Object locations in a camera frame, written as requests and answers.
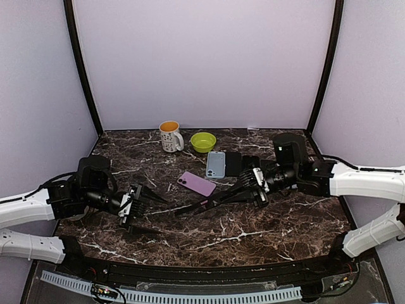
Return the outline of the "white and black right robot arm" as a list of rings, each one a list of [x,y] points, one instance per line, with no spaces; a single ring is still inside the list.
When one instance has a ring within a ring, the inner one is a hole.
[[[226,191],[209,197],[207,207],[249,201],[268,204],[268,195],[291,186],[322,198],[364,196],[395,201],[386,213],[371,222],[339,234],[323,260],[323,270],[335,275],[347,261],[388,240],[404,240],[404,167],[360,167],[336,156],[311,161],[303,137],[282,133],[273,138],[276,162],[270,168],[249,168]]]

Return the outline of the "light blue phone case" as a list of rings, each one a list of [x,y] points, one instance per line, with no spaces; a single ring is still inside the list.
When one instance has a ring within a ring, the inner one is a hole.
[[[210,151],[207,157],[206,177],[209,179],[222,179],[225,177],[225,152]]]

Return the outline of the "dark green phone case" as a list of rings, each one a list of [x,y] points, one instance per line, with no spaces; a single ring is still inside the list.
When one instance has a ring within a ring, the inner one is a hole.
[[[260,158],[254,155],[244,155],[242,157],[242,172],[252,171],[254,168],[260,168]]]

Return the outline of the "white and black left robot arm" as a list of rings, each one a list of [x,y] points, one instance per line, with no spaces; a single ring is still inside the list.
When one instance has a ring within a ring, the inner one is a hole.
[[[119,191],[107,158],[81,158],[76,171],[58,175],[30,193],[1,200],[1,256],[64,264],[74,275],[84,276],[89,271],[89,261],[75,237],[33,236],[10,227],[81,217],[93,208],[117,216],[130,234],[150,234],[150,229],[132,223],[144,215],[150,202],[166,200],[142,184]]]

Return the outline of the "black phone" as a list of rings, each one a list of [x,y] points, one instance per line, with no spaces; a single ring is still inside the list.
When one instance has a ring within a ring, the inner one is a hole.
[[[180,209],[175,211],[175,216],[181,216],[190,212],[194,212],[194,215],[203,213],[205,211],[208,211],[216,206],[209,206],[208,205],[208,198],[203,198],[201,201],[198,201],[197,203],[193,203],[189,206],[181,207]]]
[[[225,176],[238,177],[242,172],[242,154],[227,151],[225,153]]]

